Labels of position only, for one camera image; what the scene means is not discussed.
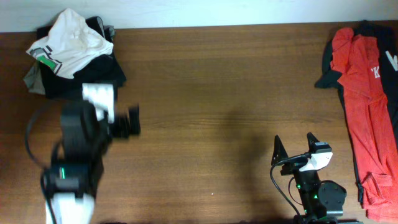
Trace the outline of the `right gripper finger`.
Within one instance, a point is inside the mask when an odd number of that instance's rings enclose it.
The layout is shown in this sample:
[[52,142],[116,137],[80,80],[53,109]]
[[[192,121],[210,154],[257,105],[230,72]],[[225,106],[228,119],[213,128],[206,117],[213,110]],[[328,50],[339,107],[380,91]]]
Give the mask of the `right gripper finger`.
[[278,135],[274,137],[274,151],[272,154],[271,165],[275,165],[280,161],[288,158],[287,152],[282,144],[282,141]]
[[309,144],[320,142],[311,132],[307,133],[307,141]]

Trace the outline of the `white robot print t-shirt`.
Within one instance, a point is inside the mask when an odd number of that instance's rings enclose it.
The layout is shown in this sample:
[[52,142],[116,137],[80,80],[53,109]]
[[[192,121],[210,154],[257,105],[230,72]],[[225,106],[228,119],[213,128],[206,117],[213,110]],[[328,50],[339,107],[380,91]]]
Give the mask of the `white robot print t-shirt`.
[[73,79],[93,59],[109,55],[113,44],[90,28],[72,9],[62,11],[48,35],[35,41],[26,53],[62,78]]

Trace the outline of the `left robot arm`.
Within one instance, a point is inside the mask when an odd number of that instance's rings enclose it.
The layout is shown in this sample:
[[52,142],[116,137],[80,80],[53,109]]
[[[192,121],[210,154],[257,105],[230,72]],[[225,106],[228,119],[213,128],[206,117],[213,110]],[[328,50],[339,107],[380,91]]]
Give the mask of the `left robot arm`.
[[110,123],[97,118],[89,101],[72,102],[63,107],[60,124],[62,138],[53,147],[50,167],[40,177],[46,222],[89,223],[104,172],[103,156],[114,138],[140,135],[139,106]]

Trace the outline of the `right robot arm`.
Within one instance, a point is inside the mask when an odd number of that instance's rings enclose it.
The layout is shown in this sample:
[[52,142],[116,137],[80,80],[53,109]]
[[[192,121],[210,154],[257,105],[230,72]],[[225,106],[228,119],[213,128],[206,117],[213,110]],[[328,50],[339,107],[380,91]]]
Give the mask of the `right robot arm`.
[[[346,189],[332,180],[321,180],[318,171],[325,168],[333,156],[327,142],[319,141],[311,132],[307,133],[308,151],[289,157],[278,135],[274,137],[274,151],[271,160],[270,178],[278,192],[294,209],[294,223],[337,223],[343,215]],[[281,190],[273,176],[274,169],[280,166],[280,174],[292,175],[301,199],[304,214]]]

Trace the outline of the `black folded garment stack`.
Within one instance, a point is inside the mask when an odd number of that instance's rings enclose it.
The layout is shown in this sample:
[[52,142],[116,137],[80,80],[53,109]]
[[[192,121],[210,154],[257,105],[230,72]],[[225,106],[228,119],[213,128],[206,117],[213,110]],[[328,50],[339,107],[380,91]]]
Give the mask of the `black folded garment stack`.
[[84,83],[123,86],[114,35],[114,27],[104,26],[100,17],[85,19],[72,9],[62,11],[52,26],[37,29],[26,53],[39,66],[41,92],[50,99],[79,99]]

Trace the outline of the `red t-shirt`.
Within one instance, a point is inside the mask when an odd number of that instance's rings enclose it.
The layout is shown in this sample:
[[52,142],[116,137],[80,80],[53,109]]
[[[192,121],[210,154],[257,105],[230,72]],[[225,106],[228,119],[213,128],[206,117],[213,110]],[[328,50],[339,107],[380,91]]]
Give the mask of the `red t-shirt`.
[[369,219],[397,222],[397,145],[382,88],[375,37],[347,27],[332,40],[331,69],[341,73],[345,114],[353,142],[362,206]]

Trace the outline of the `black garment with white letters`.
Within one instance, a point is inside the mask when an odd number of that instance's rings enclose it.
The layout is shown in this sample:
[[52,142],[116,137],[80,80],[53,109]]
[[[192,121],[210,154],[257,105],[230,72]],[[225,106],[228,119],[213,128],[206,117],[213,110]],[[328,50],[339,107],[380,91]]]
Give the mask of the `black garment with white letters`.
[[[394,35],[394,31],[390,27],[379,26],[371,24],[369,22],[362,22],[356,28],[351,28],[351,29],[353,29],[356,35],[361,34],[366,37],[375,37],[377,40],[377,46],[379,48],[379,53],[380,53],[379,66],[381,72],[382,88],[388,99],[387,109],[391,119],[391,124],[397,145],[397,48],[396,48],[396,37]],[[345,112],[343,86],[340,83],[338,83],[338,79],[341,77],[341,73],[331,69],[330,66],[330,63],[333,59],[332,40],[336,32],[334,33],[333,37],[325,47],[325,51],[322,57],[322,76],[316,82],[315,86],[317,88],[337,88],[339,91],[339,98]],[[356,171],[357,182],[359,184],[360,194],[362,196],[360,201],[362,203],[363,188],[359,183],[357,163],[355,165],[355,171]]]

